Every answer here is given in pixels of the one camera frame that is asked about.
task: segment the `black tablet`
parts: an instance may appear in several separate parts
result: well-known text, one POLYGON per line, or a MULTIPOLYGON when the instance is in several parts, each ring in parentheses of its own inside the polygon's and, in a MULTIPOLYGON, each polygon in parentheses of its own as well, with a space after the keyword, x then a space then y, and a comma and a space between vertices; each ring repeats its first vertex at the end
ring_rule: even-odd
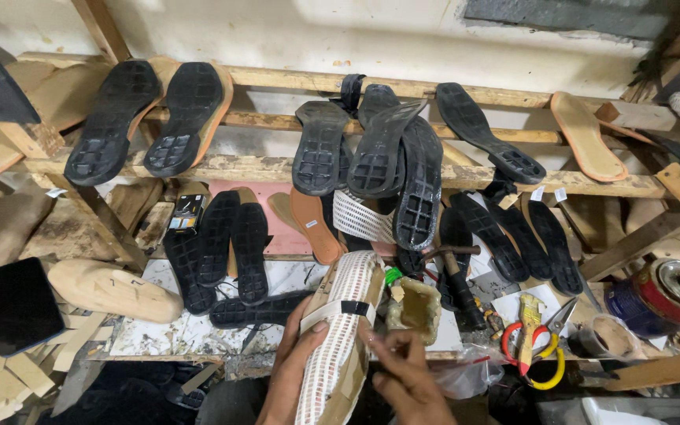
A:
POLYGON ((0 355, 9 357, 64 331, 64 320, 36 257, 0 267, 0 355))

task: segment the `label sticker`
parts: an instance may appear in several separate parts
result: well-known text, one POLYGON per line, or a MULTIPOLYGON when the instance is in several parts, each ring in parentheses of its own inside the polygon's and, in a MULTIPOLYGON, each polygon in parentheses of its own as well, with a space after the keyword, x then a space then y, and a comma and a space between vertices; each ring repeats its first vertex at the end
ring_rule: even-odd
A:
POLYGON ((531 198, 532 200, 539 200, 542 202, 542 194, 545 193, 545 186, 542 185, 539 188, 534 189, 534 192, 531 193, 531 198))
POLYGON ((566 189, 565 188, 560 188, 560 189, 555 189, 555 200, 558 202, 566 200, 568 197, 566 196, 566 189))
POLYGON ((67 189, 54 188, 54 189, 51 189, 50 191, 46 192, 46 195, 50 196, 52 198, 56 198, 56 197, 60 196, 61 194, 65 193, 65 192, 67 192, 67 189))

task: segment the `price tag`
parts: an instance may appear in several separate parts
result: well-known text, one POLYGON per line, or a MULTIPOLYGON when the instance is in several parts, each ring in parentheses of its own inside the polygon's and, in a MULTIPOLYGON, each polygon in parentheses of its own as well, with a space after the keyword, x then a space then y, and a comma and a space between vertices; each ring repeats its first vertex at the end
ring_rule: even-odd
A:
POLYGON ((534 189, 534 192, 531 193, 531 198, 532 200, 538 200, 542 202, 542 194, 545 193, 545 186, 542 185, 539 188, 534 189))
POLYGON ((567 198, 568 197, 566 196, 565 188, 555 189, 555 200, 561 202, 563 200, 566 200, 567 198))

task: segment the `red scissors handle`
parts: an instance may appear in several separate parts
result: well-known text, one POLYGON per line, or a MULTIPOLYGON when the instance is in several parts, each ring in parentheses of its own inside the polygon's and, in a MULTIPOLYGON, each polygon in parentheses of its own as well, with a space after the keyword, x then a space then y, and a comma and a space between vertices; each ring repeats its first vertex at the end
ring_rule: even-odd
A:
MULTIPOLYGON (((516 329, 521 329, 522 327, 524 327, 524 324, 521 322, 515 322, 508 325, 508 327, 506 327, 505 331, 503 332, 503 338, 500 340, 500 347, 503 349, 503 354, 505 354, 505 358, 508 360, 510 364, 513 364, 514 366, 518 366, 518 360, 513 358, 511 353, 508 351, 508 339, 511 337, 511 333, 513 333, 513 331, 515 331, 516 329)), ((550 332, 550 330, 544 324, 540 325, 534 330, 534 335, 532 335, 531 337, 532 345, 534 345, 536 338, 543 332, 550 332)))

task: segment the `black strap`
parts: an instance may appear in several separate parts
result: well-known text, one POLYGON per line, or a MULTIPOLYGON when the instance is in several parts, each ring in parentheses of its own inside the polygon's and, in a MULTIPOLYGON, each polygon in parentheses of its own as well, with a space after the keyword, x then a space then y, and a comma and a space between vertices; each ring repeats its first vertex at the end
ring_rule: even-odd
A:
POLYGON ((361 301, 341 301, 340 311, 347 314, 358 314, 360 316, 366 316, 369 311, 369 304, 362 303, 361 301))
POLYGON ((347 74, 342 79, 340 99, 329 99, 330 102, 336 103, 354 119, 358 118, 358 102, 361 100, 361 85, 364 77, 364 74, 347 74))
POLYGON ((509 194, 518 193, 514 180, 507 177, 499 169, 495 169, 492 182, 482 190, 482 195, 495 203, 500 203, 509 194))

